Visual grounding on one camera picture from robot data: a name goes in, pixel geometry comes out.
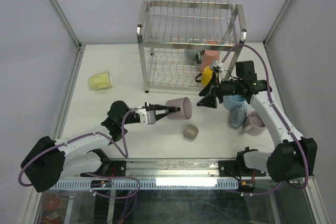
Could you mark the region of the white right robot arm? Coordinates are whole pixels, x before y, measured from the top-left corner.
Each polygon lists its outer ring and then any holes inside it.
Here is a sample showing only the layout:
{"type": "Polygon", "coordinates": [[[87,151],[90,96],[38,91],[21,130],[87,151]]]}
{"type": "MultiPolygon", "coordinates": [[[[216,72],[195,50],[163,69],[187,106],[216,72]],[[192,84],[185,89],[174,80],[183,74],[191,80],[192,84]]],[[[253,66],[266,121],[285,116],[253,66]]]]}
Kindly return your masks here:
{"type": "Polygon", "coordinates": [[[313,174],[317,154],[317,143],[300,133],[284,112],[277,107],[272,96],[268,79],[259,80],[253,61],[236,63],[237,78],[222,79],[224,64],[213,61],[210,69],[213,74],[207,86],[199,93],[197,106],[217,108],[224,97],[240,95],[260,116],[274,143],[271,153],[245,148],[237,153],[235,171],[247,175],[253,169],[267,172],[274,182],[308,178],[313,174]]]}

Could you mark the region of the yellow enamel mug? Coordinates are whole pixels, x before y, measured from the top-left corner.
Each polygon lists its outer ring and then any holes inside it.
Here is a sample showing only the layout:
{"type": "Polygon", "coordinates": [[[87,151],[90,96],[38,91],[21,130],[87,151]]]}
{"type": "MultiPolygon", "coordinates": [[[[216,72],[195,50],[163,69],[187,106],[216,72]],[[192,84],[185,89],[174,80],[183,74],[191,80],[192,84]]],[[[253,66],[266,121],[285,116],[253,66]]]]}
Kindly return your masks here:
{"type": "Polygon", "coordinates": [[[210,66],[206,66],[202,73],[199,73],[195,77],[196,83],[201,83],[203,86],[207,86],[212,78],[213,71],[210,66]]]}

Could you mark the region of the dark speckled grey mug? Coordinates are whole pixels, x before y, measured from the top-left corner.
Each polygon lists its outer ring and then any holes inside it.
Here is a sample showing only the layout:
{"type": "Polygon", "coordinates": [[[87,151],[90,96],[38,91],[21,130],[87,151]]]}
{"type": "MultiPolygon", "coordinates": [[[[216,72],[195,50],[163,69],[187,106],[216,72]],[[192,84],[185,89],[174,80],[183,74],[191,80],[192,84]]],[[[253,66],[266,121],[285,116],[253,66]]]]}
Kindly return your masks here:
{"type": "Polygon", "coordinates": [[[202,63],[203,59],[203,50],[191,50],[191,49],[185,49],[184,54],[188,60],[195,61],[197,64],[202,63]]]}

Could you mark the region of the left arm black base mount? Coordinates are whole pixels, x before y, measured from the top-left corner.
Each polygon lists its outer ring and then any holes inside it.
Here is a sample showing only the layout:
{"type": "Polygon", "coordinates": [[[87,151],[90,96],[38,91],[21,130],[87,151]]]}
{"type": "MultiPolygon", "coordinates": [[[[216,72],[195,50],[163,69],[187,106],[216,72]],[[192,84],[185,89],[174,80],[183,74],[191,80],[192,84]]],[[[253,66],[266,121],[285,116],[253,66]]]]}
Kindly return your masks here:
{"type": "Polygon", "coordinates": [[[89,168],[81,177],[114,177],[124,176],[126,171],[126,161],[111,160],[102,149],[95,149],[87,153],[93,161],[99,161],[97,168],[89,168]]]}

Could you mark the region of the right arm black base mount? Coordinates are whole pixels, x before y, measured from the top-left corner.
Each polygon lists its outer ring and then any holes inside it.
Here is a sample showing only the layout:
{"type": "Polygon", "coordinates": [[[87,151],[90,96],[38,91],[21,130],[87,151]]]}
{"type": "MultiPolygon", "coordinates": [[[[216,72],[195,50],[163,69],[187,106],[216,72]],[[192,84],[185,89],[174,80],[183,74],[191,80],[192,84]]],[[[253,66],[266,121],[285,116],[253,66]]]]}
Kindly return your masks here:
{"type": "Polygon", "coordinates": [[[248,152],[257,151],[246,147],[243,151],[239,151],[235,159],[218,161],[218,171],[220,177],[232,177],[236,180],[241,180],[241,177],[265,177],[266,173],[256,168],[248,168],[245,165],[243,155],[248,152]]]}

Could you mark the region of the tall pink cup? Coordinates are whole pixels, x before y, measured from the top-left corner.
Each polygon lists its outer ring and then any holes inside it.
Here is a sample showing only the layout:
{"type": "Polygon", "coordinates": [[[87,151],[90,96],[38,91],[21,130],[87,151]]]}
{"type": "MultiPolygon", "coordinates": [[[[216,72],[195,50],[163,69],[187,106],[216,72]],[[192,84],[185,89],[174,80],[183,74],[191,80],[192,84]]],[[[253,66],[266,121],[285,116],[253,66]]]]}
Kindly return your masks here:
{"type": "Polygon", "coordinates": [[[213,61],[219,60],[220,52],[214,50],[206,50],[204,51],[202,62],[200,65],[200,70],[203,70],[209,66],[213,61]]]}

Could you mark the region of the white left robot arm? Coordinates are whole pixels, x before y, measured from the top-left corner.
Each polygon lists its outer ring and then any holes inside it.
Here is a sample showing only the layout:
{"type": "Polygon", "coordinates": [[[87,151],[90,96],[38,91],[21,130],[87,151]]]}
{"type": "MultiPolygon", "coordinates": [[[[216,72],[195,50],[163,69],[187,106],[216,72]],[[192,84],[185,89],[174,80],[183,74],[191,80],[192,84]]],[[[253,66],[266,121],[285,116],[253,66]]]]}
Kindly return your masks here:
{"type": "Polygon", "coordinates": [[[18,182],[39,192],[51,189],[60,179],[72,175],[93,173],[106,175],[109,158],[102,148],[125,141],[126,124],[155,124],[162,118],[182,111],[180,105],[160,105],[146,102],[130,108],[121,100],[112,103],[107,118],[98,126],[70,138],[53,140],[40,138],[22,161],[18,182]]]}

